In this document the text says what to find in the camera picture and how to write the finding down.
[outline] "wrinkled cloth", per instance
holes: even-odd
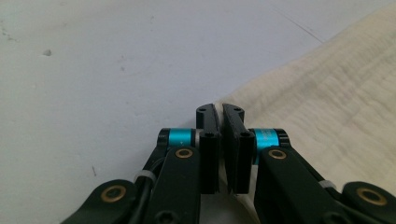
[[[396,195],[396,4],[304,57],[245,84],[221,104],[245,109],[247,128],[282,128],[338,191],[364,181]],[[239,200],[254,216],[251,191]]]

